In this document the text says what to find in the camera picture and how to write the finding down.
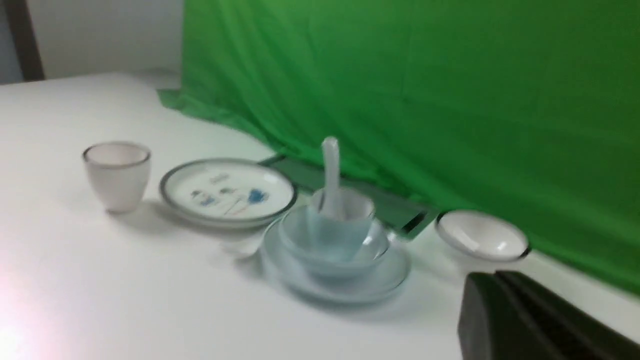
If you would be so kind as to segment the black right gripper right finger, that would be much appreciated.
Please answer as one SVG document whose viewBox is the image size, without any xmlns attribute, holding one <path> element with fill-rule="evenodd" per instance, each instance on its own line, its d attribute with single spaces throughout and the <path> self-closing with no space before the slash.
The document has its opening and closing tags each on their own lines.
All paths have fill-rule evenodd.
<svg viewBox="0 0 640 360">
<path fill-rule="evenodd" d="M 528 276 L 498 271 L 529 327 L 561 360 L 637 360 L 639 344 L 596 320 Z"/>
</svg>

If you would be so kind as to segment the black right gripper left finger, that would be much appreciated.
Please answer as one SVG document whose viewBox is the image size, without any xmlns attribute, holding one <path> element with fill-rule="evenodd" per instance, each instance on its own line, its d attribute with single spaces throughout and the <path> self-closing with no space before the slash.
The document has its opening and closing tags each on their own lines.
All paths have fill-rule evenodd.
<svg viewBox="0 0 640 360">
<path fill-rule="evenodd" d="M 547 335 L 546 314 L 505 281 L 486 272 L 466 276 L 457 323 L 464 360 L 566 360 Z"/>
</svg>

